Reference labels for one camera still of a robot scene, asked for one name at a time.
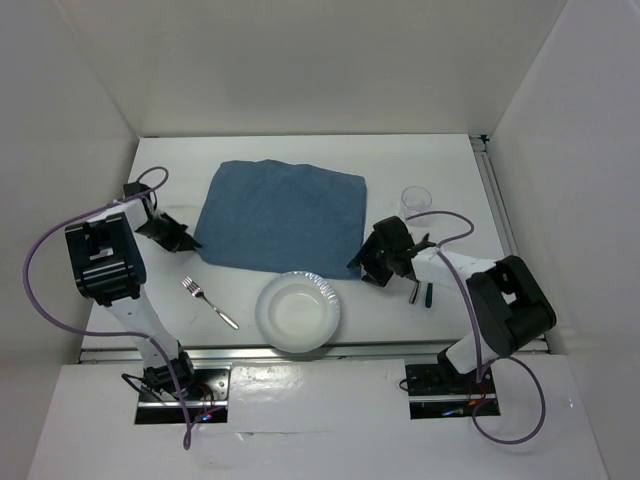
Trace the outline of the silver knife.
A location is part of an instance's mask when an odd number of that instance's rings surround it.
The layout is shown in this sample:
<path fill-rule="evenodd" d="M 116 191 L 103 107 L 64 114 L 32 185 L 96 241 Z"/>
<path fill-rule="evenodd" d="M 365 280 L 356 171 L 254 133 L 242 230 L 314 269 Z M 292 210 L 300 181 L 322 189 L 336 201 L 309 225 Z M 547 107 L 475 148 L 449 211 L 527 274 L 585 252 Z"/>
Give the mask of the silver knife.
<path fill-rule="evenodd" d="M 409 296 L 409 303 L 414 305 L 417 303 L 420 295 L 421 284 L 419 281 L 415 281 L 412 287 L 411 294 Z"/>

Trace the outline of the clear plastic cup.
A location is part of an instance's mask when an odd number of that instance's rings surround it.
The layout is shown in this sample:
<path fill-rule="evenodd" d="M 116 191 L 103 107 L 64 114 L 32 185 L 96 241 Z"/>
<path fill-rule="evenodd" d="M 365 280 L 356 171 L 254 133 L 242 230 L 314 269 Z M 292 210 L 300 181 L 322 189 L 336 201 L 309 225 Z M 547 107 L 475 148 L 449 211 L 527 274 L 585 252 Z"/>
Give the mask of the clear plastic cup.
<path fill-rule="evenodd" d="M 401 193 L 400 212 L 405 220 L 417 214 L 428 212 L 431 205 L 431 193 L 421 186 L 409 186 Z"/>

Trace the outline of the silver fork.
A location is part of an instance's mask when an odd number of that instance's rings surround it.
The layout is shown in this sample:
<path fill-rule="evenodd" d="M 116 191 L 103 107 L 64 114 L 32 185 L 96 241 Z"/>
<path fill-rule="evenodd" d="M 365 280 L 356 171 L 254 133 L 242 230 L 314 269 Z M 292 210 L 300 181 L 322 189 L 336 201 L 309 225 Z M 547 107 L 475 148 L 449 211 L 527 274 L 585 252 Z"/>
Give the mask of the silver fork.
<path fill-rule="evenodd" d="M 230 328 L 235 331 L 239 330 L 239 325 L 229 315 L 227 315 L 223 310 L 221 310 L 217 305 L 209 300 L 204 290 L 193 279 L 191 279 L 190 277 L 186 277 L 181 281 L 181 283 L 192 297 L 204 301 Z"/>

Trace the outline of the gold spoon teal handle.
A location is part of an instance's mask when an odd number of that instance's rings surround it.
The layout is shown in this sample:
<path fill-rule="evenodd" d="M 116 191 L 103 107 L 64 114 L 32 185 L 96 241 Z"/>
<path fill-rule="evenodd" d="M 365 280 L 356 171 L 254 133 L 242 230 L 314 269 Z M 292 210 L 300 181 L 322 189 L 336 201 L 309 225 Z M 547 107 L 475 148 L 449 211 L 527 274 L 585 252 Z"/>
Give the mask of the gold spoon teal handle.
<path fill-rule="evenodd" d="M 424 305 L 427 309 L 430 309 L 433 305 L 433 293 L 434 293 L 434 285 L 432 283 L 428 283 L 426 286 L 425 301 L 424 301 Z"/>

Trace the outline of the blue cloth placemat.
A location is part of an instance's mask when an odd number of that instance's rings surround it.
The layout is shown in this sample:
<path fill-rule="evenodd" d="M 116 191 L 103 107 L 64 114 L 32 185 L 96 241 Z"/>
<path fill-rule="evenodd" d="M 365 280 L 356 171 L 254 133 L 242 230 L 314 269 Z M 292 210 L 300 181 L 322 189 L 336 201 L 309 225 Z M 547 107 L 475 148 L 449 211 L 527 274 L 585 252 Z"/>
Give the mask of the blue cloth placemat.
<path fill-rule="evenodd" d="M 203 262 L 252 271 L 309 271 L 355 280 L 363 244 L 363 177 L 308 164 L 232 160 L 214 174 L 194 238 Z"/>

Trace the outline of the white ceramic plate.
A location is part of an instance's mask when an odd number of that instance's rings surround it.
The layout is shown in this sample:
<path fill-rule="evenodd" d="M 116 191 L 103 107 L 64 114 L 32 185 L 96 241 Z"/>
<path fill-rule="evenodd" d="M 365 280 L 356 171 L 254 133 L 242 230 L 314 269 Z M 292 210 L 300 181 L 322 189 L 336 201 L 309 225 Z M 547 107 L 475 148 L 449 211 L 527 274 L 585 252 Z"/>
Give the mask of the white ceramic plate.
<path fill-rule="evenodd" d="M 289 354 L 325 345 L 341 319 L 339 297 L 327 280 L 305 271 L 272 279 L 260 292 L 255 321 L 263 340 Z"/>

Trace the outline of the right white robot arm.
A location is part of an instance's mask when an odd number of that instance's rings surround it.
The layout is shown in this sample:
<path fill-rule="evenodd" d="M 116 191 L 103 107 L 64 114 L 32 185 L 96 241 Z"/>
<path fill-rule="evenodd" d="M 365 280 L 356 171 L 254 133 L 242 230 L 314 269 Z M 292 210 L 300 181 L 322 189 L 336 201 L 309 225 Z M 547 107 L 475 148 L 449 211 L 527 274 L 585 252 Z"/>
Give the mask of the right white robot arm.
<path fill-rule="evenodd" d="M 448 392 L 460 391 L 482 369 L 507 358 L 557 324 L 556 313 L 525 261 L 515 255 L 483 259 L 448 252 L 449 243 L 474 232 L 434 243 L 413 240 L 397 216 L 374 224 L 348 266 L 362 279 L 384 287 L 396 275 L 458 292 L 469 315 L 471 332 L 438 354 L 436 379 Z"/>

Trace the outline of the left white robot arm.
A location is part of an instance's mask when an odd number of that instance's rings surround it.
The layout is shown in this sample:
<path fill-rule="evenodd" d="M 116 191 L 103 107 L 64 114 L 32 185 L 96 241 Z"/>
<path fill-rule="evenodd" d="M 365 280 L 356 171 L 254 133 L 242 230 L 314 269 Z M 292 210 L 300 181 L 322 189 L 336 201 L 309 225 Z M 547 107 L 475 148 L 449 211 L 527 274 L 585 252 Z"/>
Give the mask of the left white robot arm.
<path fill-rule="evenodd" d="M 135 236 L 140 234 L 170 253 L 195 251 L 201 244 L 187 233 L 186 225 L 157 208 L 148 185 L 131 182 L 123 192 L 122 201 L 65 228 L 75 285 L 132 334 L 146 387 L 184 399 L 196 390 L 198 376 L 147 296 L 147 272 Z"/>

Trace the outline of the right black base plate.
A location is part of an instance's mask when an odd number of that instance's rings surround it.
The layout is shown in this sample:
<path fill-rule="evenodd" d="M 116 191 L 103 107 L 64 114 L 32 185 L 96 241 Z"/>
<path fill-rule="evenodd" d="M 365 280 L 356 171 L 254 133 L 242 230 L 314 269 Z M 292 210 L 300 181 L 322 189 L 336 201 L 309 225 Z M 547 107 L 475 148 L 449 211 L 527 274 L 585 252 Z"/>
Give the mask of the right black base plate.
<path fill-rule="evenodd" d="M 471 417 L 477 406 L 479 416 L 501 415 L 491 371 L 478 383 L 475 371 L 449 376 L 438 364 L 409 364 L 398 386 L 412 420 Z"/>

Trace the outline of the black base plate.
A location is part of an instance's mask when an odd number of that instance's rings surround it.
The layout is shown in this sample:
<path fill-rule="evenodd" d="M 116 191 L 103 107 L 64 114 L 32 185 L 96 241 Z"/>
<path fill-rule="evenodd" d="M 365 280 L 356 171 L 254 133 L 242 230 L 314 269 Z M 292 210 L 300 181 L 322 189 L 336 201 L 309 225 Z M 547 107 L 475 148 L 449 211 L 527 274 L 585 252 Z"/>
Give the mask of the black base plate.
<path fill-rule="evenodd" d="M 190 421 L 223 424 L 228 420 L 229 367 L 195 370 L 195 383 L 184 393 Z M 138 394 L 135 424 L 182 424 L 184 416 L 177 398 L 153 391 L 140 376 L 123 373 L 121 378 Z"/>
<path fill-rule="evenodd" d="M 491 371 L 478 383 L 475 371 L 449 376 L 438 364 L 409 364 L 398 386 L 412 420 L 471 417 L 477 406 L 479 416 L 501 415 Z"/>

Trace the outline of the aluminium frame rail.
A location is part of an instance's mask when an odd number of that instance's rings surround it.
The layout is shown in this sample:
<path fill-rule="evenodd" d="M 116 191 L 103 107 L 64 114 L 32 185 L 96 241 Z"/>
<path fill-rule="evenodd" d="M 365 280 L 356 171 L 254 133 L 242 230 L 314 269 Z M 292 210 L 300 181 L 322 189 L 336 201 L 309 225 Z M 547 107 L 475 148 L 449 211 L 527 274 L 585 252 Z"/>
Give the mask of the aluminium frame rail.
<path fill-rule="evenodd" d="M 501 357 L 522 350 L 535 351 L 545 343 L 544 333 L 553 328 L 556 317 L 528 266 L 518 255 L 506 207 L 492 168 L 485 136 L 470 138 L 476 163 L 485 186 L 505 257 L 490 269 L 489 278 L 476 274 L 471 297 L 480 302 L 479 324 L 489 346 Z"/>

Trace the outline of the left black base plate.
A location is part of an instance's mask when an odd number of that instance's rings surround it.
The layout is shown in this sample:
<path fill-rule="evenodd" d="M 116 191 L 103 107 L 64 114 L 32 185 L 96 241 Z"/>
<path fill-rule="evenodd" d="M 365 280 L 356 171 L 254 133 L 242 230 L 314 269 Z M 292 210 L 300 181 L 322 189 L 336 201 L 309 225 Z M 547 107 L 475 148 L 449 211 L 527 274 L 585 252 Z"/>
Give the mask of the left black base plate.
<path fill-rule="evenodd" d="M 195 383 L 184 393 L 190 421 L 223 424 L 228 420 L 229 367 L 195 370 Z M 153 391 L 140 376 L 123 373 L 121 378 L 138 394 L 135 424 L 182 424 L 184 416 L 177 398 Z"/>

